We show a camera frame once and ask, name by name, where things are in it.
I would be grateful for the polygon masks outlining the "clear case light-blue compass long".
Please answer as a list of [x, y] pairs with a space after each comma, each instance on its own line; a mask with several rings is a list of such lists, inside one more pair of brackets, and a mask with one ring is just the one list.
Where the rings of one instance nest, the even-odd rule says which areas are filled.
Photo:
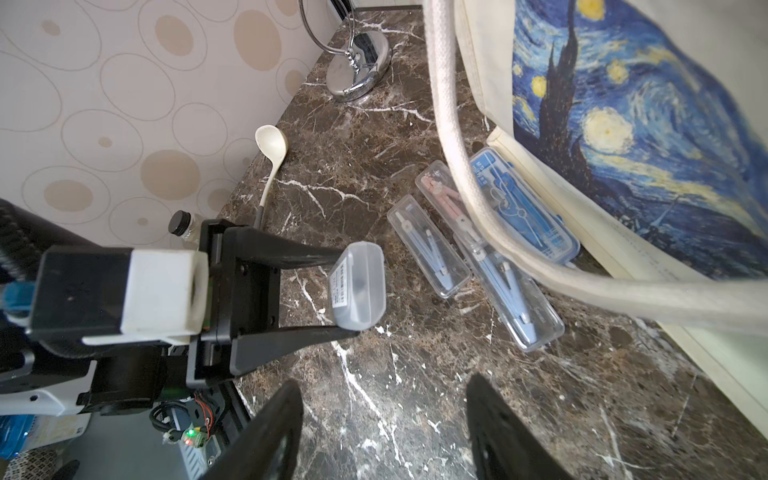
[[565, 333], [564, 322], [530, 276], [490, 246], [472, 249], [458, 235], [454, 240], [521, 350], [541, 349]]

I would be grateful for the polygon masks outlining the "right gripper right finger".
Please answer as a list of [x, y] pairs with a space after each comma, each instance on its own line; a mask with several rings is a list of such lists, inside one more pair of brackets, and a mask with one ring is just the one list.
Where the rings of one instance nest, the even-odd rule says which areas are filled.
[[479, 479], [569, 479], [482, 375], [466, 388], [466, 415]]

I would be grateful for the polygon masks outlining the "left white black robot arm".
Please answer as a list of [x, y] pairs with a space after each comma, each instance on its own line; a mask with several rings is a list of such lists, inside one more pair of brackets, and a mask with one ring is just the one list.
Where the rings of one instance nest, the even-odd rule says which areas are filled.
[[341, 251], [226, 220], [196, 250], [102, 247], [1, 205], [1, 411], [116, 415], [248, 375], [337, 326], [279, 322], [285, 270]]

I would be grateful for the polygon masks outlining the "small jar black lid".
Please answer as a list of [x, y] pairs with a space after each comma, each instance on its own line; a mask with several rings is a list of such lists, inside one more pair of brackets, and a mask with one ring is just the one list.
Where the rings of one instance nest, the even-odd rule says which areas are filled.
[[198, 214], [177, 210], [167, 224], [171, 235], [180, 238], [185, 245], [197, 246], [200, 242], [201, 228], [204, 219]]

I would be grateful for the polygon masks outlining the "clear case red label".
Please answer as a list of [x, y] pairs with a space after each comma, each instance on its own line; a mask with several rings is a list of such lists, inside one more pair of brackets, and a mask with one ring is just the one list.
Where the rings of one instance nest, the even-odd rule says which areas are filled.
[[385, 259], [381, 247], [355, 242], [342, 253], [329, 275], [332, 318], [340, 328], [368, 330], [386, 312]]

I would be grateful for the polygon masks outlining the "clear case light-blue compass short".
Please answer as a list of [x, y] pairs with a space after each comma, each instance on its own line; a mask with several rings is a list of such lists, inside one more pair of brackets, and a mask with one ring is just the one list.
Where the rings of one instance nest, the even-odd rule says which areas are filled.
[[470, 280], [468, 266], [412, 195], [401, 198], [387, 219], [438, 296], [449, 299]]

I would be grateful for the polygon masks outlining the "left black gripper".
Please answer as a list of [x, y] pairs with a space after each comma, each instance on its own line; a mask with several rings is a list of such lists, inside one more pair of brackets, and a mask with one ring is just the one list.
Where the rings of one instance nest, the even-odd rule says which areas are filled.
[[343, 249], [206, 220], [199, 251], [208, 256], [209, 274], [203, 328], [187, 357], [189, 387], [210, 387], [303, 348], [359, 335], [338, 326], [278, 329], [280, 270], [333, 265]]

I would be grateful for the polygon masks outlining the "clear case pink compass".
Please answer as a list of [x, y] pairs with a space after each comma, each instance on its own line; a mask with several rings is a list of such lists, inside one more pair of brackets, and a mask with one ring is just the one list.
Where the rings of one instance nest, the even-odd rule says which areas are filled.
[[469, 217], [448, 166], [432, 162], [415, 180], [417, 188], [468, 247], [482, 246], [485, 239]]

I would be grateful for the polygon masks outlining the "cream canvas starry-night tote bag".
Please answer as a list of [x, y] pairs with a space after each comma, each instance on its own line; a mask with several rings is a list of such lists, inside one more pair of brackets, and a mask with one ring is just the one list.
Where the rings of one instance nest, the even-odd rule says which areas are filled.
[[[448, 168], [479, 234], [546, 287], [659, 323], [767, 428], [767, 5], [427, 1]], [[510, 236], [470, 159], [490, 147], [579, 240]]]

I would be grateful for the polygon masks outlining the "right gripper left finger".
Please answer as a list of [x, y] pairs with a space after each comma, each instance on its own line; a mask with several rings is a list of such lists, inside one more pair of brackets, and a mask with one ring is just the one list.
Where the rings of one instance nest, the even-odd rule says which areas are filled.
[[292, 479], [303, 413], [300, 386], [287, 380], [202, 479]]

